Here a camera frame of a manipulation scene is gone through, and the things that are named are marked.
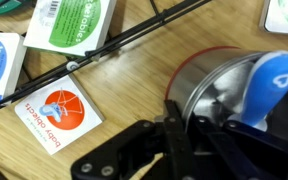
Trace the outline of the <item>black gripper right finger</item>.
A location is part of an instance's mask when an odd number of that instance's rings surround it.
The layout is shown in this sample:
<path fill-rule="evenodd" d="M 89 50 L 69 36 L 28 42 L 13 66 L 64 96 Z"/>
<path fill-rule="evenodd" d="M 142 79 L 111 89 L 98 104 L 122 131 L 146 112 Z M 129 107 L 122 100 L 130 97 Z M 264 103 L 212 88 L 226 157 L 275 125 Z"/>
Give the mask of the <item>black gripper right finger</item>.
<path fill-rule="evenodd" d="M 218 127 L 205 116 L 195 116 L 192 129 L 236 180 L 288 180 L 288 141 L 238 121 Z"/>

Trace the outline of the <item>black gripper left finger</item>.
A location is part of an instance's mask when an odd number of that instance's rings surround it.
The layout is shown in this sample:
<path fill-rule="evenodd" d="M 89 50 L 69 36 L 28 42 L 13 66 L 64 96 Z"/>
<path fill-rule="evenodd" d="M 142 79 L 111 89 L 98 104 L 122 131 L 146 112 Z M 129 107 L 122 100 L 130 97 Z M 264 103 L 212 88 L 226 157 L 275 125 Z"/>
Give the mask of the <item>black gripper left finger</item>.
<path fill-rule="evenodd" d="M 166 115 L 158 122 L 139 120 L 88 152 L 71 166 L 72 180 L 127 180 L 163 157 L 150 169 L 152 177 L 165 180 L 196 180 L 198 173 L 189 138 L 179 110 L 165 100 Z"/>

